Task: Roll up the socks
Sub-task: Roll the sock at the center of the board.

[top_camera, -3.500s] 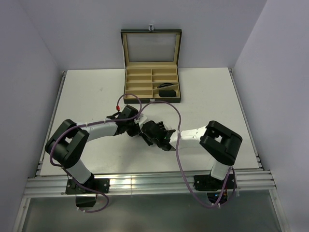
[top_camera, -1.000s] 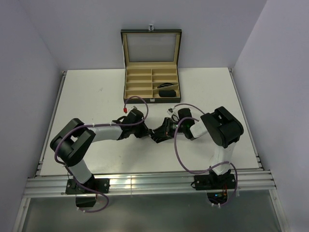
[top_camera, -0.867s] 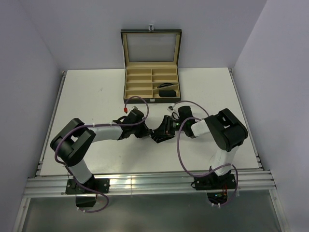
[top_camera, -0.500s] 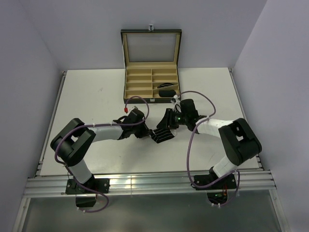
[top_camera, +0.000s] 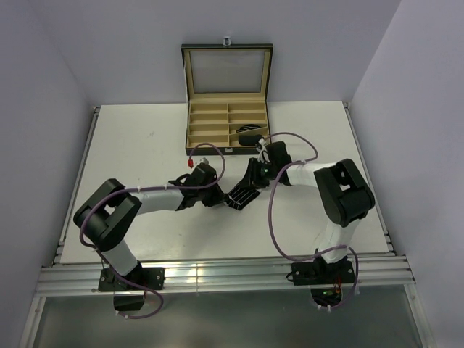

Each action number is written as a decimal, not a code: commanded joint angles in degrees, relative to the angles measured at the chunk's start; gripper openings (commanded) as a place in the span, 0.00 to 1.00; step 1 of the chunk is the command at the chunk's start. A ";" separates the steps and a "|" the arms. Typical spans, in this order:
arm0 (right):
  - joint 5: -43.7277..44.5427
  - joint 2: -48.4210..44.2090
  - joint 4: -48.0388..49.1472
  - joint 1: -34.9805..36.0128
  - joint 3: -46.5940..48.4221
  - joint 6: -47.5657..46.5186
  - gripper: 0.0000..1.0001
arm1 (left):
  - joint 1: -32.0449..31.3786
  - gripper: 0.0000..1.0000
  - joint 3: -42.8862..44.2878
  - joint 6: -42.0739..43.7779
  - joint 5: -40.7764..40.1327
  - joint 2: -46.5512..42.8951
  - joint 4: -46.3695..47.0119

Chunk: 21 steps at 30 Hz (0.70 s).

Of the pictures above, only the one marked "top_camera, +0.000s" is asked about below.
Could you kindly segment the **plain black sock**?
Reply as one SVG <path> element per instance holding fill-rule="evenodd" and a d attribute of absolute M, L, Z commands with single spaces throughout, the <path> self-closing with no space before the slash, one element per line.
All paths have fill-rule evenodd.
<path fill-rule="evenodd" d="M 263 139 L 261 135 L 240 135 L 238 137 L 241 146 L 256 146 Z"/>

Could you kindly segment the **striped sock with white toe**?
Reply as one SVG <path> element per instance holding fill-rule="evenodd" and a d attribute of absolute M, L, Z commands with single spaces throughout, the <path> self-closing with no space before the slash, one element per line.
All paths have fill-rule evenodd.
<path fill-rule="evenodd" d="M 237 184 L 225 195 L 225 204 L 233 210 L 242 211 L 259 195 L 257 189 Z"/>

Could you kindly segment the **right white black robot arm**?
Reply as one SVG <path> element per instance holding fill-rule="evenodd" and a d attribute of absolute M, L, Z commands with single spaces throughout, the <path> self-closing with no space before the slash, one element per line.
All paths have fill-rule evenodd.
<path fill-rule="evenodd" d="M 324 283 L 339 273 L 337 262 L 344 259 L 359 222 L 375 206 L 374 195 L 351 159 L 320 164 L 285 160 L 249 160 L 244 177 L 236 185 L 241 194 L 259 194 L 271 181 L 286 186 L 308 186 L 318 190 L 328 218 L 324 237 L 316 248 L 315 277 Z"/>

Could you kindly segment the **black sock thin white stripes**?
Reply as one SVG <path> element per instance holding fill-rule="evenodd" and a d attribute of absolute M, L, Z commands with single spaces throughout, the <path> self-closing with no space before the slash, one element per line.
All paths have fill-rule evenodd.
<path fill-rule="evenodd" d="M 246 125 L 242 125 L 242 126 L 238 127 L 236 132 L 237 133 L 243 133 L 245 131 L 253 131 L 253 130 L 256 130 L 256 129 L 260 129 L 261 127 L 262 126 L 258 125 L 258 124 L 246 124 Z"/>

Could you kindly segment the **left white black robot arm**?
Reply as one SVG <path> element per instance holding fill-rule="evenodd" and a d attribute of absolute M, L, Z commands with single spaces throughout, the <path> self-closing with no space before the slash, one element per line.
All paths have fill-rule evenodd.
<path fill-rule="evenodd" d="M 74 224 L 116 271 L 115 281 L 124 289 L 140 284 L 141 264 L 125 242 L 125 235 L 138 215 L 156 211 L 180 211 L 201 202 L 214 207 L 225 201 L 216 177 L 200 180 L 184 175 L 152 189 L 129 189 L 111 178 L 87 199 L 73 217 Z"/>

